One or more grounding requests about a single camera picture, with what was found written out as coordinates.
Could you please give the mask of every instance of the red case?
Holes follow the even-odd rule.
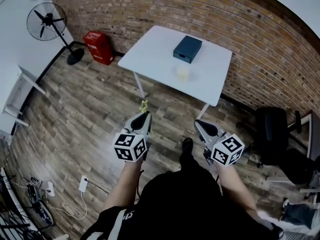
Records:
[[[97,31],[89,31],[83,38],[93,59],[105,65],[109,65],[114,60],[114,55],[106,34]]]

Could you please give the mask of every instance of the fan stand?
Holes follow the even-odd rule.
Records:
[[[85,54],[85,50],[84,49],[76,49],[76,50],[72,50],[71,47],[67,44],[66,40],[62,37],[62,35],[60,34],[59,30],[57,29],[56,25],[54,23],[52,23],[52,27],[54,28],[55,32],[58,34],[58,36],[61,38],[61,40],[64,42],[66,48],[70,51],[70,55],[68,56],[68,58],[66,59],[66,63],[68,65],[74,65],[77,62],[79,62],[82,57]]]

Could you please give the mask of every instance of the dark blue box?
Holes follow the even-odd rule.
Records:
[[[186,35],[173,50],[173,57],[191,63],[199,52],[201,45],[202,41]]]

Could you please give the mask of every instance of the black shirt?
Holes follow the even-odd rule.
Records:
[[[108,239],[121,210],[112,207],[101,212],[81,239],[94,232],[102,233],[97,239]],[[119,240],[277,239],[242,207],[223,197],[210,172],[200,166],[156,176],[144,187],[138,204],[121,217]]]

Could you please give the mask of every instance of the person's arm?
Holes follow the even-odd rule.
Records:
[[[241,181],[234,166],[223,166],[217,162],[214,164],[218,170],[223,195],[242,206],[253,219],[259,217],[256,202],[245,184]]]
[[[125,208],[134,204],[142,162],[141,158],[137,162],[125,163],[119,180],[104,203],[103,210],[114,206]]]

